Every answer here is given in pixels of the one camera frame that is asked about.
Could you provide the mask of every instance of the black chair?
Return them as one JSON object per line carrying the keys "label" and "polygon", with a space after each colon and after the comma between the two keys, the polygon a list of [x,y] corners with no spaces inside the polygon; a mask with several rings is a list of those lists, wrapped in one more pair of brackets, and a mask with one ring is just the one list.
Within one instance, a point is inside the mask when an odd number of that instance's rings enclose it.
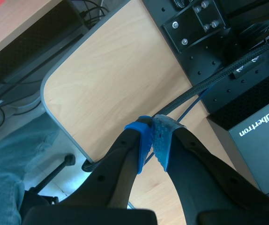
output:
{"label": "black chair", "polygon": [[75,156],[68,154],[65,156],[65,160],[49,174],[44,180],[42,180],[36,187],[31,187],[29,191],[24,192],[24,198],[20,208],[20,215],[22,222],[28,213],[28,211],[34,206],[48,206],[59,203],[58,197],[42,196],[38,193],[59,174],[59,172],[65,168],[65,166],[75,165]]}

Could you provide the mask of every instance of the desk surface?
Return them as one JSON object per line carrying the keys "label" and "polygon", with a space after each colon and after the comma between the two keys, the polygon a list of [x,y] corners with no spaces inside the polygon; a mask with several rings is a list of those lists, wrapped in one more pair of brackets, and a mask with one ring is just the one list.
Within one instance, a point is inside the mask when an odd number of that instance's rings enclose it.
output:
{"label": "desk surface", "polygon": [[[42,89],[47,111],[93,160],[102,158],[126,124],[153,115],[191,87],[140,0],[130,0],[91,30],[50,72]],[[193,101],[169,116],[179,117]],[[198,103],[182,120],[231,165]],[[156,158],[137,176],[130,202],[155,211],[159,224],[184,224],[176,190]]]}
{"label": "desk surface", "polygon": [[0,50],[61,0],[6,0],[0,6]]}

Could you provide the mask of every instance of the black metal plate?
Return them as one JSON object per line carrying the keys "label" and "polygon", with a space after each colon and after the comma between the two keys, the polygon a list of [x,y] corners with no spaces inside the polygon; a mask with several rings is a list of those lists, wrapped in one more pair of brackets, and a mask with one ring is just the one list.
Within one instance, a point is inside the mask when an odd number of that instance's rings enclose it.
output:
{"label": "black metal plate", "polygon": [[[183,51],[178,51],[164,26],[176,20],[177,16],[187,8],[177,11],[169,0],[143,0],[143,3],[192,85],[205,80],[218,69],[243,54],[231,29],[224,30],[223,28],[199,42],[189,45]],[[211,92],[202,100],[209,113],[217,111],[269,76],[269,51],[264,53],[261,58],[263,59],[262,63],[245,72],[239,79],[234,79],[234,76],[230,75],[216,83]]]}

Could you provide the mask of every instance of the blue cable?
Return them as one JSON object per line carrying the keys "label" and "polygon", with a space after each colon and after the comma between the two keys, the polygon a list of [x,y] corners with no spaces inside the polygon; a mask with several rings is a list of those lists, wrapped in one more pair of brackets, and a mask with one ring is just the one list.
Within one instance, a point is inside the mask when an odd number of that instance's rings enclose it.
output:
{"label": "blue cable", "polygon": [[[207,94],[209,93],[209,91],[212,89],[214,85],[212,85],[211,87],[205,89],[203,92],[201,92],[201,94],[199,95],[199,97],[187,108],[187,110],[185,110],[185,112],[178,118],[177,122],[180,122],[187,114],[188,112]],[[147,159],[145,160],[145,164],[148,163],[151,158],[154,156],[154,152],[152,152]]]}
{"label": "blue cable", "polygon": [[177,122],[179,123],[187,114],[188,112],[199,102],[209,91],[212,89],[213,85],[207,89],[205,89],[199,97],[185,110],[185,112],[178,118]]}

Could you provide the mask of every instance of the chair leg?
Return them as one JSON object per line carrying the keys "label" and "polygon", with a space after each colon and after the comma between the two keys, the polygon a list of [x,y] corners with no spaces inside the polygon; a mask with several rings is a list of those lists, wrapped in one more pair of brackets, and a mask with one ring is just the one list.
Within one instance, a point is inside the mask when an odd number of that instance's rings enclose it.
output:
{"label": "chair leg", "polygon": [[54,171],[51,172],[44,180],[42,180],[36,187],[31,187],[29,191],[38,194],[52,179],[59,174],[59,172],[65,168],[65,166],[75,165],[75,156],[68,154],[65,156],[64,162],[62,162]]}

